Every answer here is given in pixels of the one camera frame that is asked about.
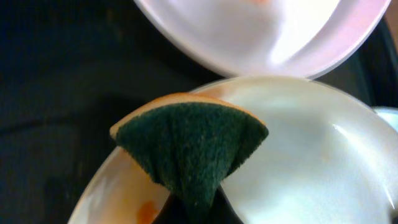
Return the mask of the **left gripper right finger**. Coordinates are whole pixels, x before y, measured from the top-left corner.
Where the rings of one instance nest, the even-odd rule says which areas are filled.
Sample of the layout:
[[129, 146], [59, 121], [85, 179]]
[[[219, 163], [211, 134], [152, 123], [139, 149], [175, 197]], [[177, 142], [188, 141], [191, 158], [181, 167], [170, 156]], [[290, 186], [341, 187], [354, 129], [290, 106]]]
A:
[[243, 224], [221, 187], [217, 189], [211, 207], [211, 224]]

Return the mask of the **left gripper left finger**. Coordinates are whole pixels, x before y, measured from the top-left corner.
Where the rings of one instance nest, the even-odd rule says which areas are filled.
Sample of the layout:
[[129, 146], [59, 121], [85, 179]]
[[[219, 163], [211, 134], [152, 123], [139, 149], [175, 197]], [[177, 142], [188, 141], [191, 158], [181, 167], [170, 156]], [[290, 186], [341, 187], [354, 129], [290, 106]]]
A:
[[183, 202], [174, 194], [170, 194], [152, 224], [187, 224]]

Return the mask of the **orange green sponge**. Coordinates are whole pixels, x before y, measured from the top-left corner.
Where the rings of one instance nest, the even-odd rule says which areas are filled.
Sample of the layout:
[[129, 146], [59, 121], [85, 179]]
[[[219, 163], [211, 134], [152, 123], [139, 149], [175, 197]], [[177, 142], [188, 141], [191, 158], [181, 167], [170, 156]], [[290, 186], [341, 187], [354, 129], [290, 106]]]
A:
[[109, 132], [154, 183], [176, 198], [185, 223], [210, 221], [221, 181], [244, 164], [269, 134], [252, 113], [193, 93], [153, 100]]

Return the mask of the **cream white plate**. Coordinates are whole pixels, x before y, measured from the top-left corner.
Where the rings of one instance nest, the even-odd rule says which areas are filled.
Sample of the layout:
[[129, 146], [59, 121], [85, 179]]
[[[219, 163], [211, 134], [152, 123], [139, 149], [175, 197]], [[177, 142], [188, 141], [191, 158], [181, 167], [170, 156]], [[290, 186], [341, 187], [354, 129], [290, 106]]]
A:
[[[269, 130], [221, 181], [243, 223], [391, 223], [397, 215], [397, 132], [371, 108], [310, 80], [246, 77], [193, 94], [252, 113]], [[152, 223], [170, 191], [117, 146], [70, 223]]]

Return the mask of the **pale green plate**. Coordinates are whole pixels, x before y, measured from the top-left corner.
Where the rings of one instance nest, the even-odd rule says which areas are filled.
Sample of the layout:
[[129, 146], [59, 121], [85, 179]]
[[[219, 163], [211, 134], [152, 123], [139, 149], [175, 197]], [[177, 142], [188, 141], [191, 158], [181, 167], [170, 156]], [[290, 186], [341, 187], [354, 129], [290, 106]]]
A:
[[398, 131], [398, 109], [392, 107], [373, 107], [373, 110], [386, 121], [393, 129]]

